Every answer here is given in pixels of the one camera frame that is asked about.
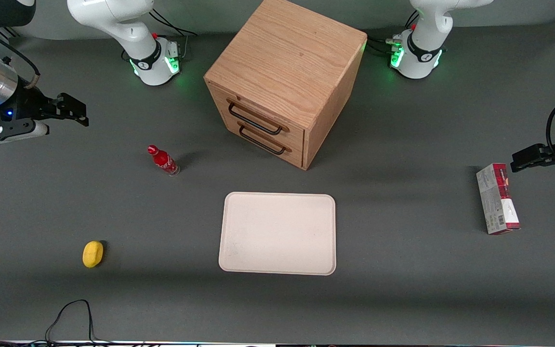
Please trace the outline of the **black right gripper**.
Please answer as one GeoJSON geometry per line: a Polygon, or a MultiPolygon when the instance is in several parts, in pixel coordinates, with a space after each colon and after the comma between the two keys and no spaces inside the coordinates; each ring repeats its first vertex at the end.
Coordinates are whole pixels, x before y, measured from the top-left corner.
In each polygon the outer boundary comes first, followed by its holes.
{"type": "Polygon", "coordinates": [[[20,88],[0,105],[0,128],[2,132],[30,132],[36,121],[47,119],[74,120],[83,127],[90,125],[85,103],[60,93],[59,109],[56,104],[56,99],[46,97],[37,88],[20,88]],[[62,116],[59,110],[71,115],[62,116]]]}

